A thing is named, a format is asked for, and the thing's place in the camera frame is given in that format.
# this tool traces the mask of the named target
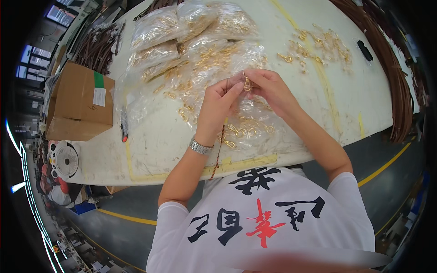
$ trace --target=green tape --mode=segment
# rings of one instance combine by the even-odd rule
[[[105,88],[103,84],[103,75],[94,71],[94,87]]]

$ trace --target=window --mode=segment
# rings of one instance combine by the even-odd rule
[[[27,67],[26,66],[19,66],[17,68],[16,76],[18,78],[26,78],[26,75],[27,75]]]
[[[26,48],[24,49],[23,55],[21,55],[21,62],[29,63],[30,52],[32,52],[32,46],[26,45]]]
[[[45,76],[43,75],[47,74],[46,70],[50,65],[51,56],[52,53],[47,50],[26,45],[15,76],[22,79],[44,81]]]
[[[28,68],[28,72],[29,73],[38,74],[39,70],[38,69],[34,69],[34,68]]]
[[[36,48],[36,47],[33,48],[32,53],[35,53],[36,55],[40,55],[40,56],[43,56],[46,58],[50,58],[52,56],[51,52],[48,52],[47,50]]]
[[[28,79],[37,80],[37,81],[39,81],[39,82],[43,82],[43,81],[44,81],[44,78],[43,78],[43,77],[38,77],[38,76],[35,76],[35,75],[32,75],[32,74],[28,74],[27,78],[28,78]]]
[[[74,0],[56,0],[57,2],[69,6]]]
[[[32,56],[30,58],[30,63],[33,64],[33,65],[41,66],[43,68],[47,68],[49,66],[49,64],[50,64],[50,61],[43,60],[41,58]]]
[[[47,18],[52,19],[53,21],[58,22],[65,27],[68,27],[76,17],[71,13],[64,12],[57,6],[52,6],[47,14]]]

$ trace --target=hand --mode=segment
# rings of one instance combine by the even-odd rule
[[[240,78],[241,75],[237,75],[224,79],[206,89],[194,136],[199,144],[209,147],[214,145],[232,104],[243,90],[244,84]]]
[[[295,110],[301,109],[278,73],[265,69],[246,69],[244,73],[253,81],[253,93],[266,99],[279,117],[292,116]]]

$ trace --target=string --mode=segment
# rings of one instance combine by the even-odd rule
[[[226,79],[226,90],[225,90],[225,94],[228,92],[228,79]],[[215,166],[214,166],[214,170],[212,171],[212,175],[208,180],[212,180],[212,178],[215,175],[215,170],[219,167],[219,156],[220,156],[220,150],[222,149],[222,143],[223,143],[223,135],[225,134],[225,125],[223,124],[223,128],[222,128],[222,136],[220,137],[220,146],[218,147],[218,154],[217,154],[217,160],[215,161]]]

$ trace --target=silver wristwatch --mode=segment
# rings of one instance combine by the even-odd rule
[[[194,140],[194,136],[193,136],[193,138],[190,141],[190,148],[193,151],[198,152],[199,154],[207,155],[207,156],[212,151],[212,147],[206,147],[206,146],[203,146],[203,145],[197,143],[197,141]]]

